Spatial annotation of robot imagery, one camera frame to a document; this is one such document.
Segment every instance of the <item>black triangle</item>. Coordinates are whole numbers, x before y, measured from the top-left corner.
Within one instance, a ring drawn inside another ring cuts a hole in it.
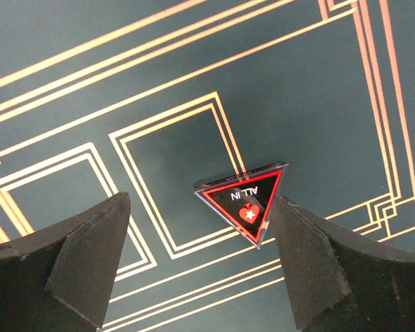
[[[194,189],[232,227],[260,247],[268,213],[286,163],[273,164]]]

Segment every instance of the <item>dark green table surface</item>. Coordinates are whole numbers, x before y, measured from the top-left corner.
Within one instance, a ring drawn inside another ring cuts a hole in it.
[[[130,193],[103,331],[295,331],[272,228],[192,194],[277,161],[415,250],[415,1],[0,1],[0,242]]]

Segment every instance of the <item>red spade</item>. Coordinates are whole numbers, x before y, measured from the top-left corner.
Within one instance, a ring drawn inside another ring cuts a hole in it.
[[[257,220],[260,208],[258,205],[245,204],[246,207],[240,209],[240,217],[247,223],[254,223]]]

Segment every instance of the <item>red border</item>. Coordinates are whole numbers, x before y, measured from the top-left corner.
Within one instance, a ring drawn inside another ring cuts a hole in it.
[[[275,180],[274,188],[272,189],[272,193],[270,194],[269,202],[266,206],[266,211],[264,212],[263,219],[261,220],[261,225],[258,229],[257,237],[253,237],[253,235],[251,235],[242,225],[240,225],[240,223],[237,220],[235,220],[235,218],[233,218],[230,214],[228,214],[216,201],[214,201],[214,199],[212,199],[210,196],[208,196],[208,194],[210,194],[211,192],[219,192],[220,190],[235,187],[237,185],[243,185],[245,183],[255,182],[255,181],[261,180],[263,178],[268,178],[269,176],[274,176],[275,174],[278,174],[278,177],[277,177],[277,180]],[[283,170],[280,169],[280,170],[275,171],[275,172],[271,172],[271,173],[267,173],[267,174],[264,174],[264,175],[261,175],[261,176],[257,176],[256,178],[250,178],[249,180],[246,180],[246,181],[236,182],[236,183],[233,183],[231,185],[225,185],[223,187],[218,187],[218,188],[206,190],[205,192],[203,192],[203,195],[211,203],[213,203],[220,211],[222,211],[222,213],[224,213],[229,218],[229,220],[231,222],[233,222],[240,230],[242,230],[244,233],[246,233],[252,240],[254,240],[255,242],[258,242],[258,239],[260,238],[260,234],[261,234],[262,225],[266,222],[266,216],[269,212],[270,204],[272,204],[272,200],[274,198],[275,192],[277,191],[278,183],[279,183],[280,178],[282,177],[282,174],[283,174]]]

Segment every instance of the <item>white star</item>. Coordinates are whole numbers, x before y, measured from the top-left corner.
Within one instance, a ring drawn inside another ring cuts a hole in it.
[[[252,218],[255,216],[255,213],[251,211],[246,212],[246,218],[252,220]]]

